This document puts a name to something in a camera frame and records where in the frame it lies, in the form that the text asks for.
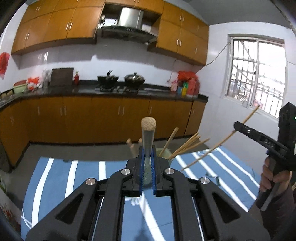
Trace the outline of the person right hand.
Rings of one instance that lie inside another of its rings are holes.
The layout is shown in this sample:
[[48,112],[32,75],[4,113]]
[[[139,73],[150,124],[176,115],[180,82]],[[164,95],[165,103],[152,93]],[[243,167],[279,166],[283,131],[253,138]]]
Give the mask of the person right hand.
[[266,192],[267,190],[271,189],[271,183],[279,183],[280,186],[278,188],[278,191],[276,193],[276,196],[282,194],[285,190],[287,190],[290,180],[292,178],[292,172],[291,171],[281,171],[277,175],[274,176],[273,172],[270,170],[271,158],[268,156],[264,160],[264,165],[262,167],[262,173],[261,173],[261,181],[259,184],[259,190],[262,192]]

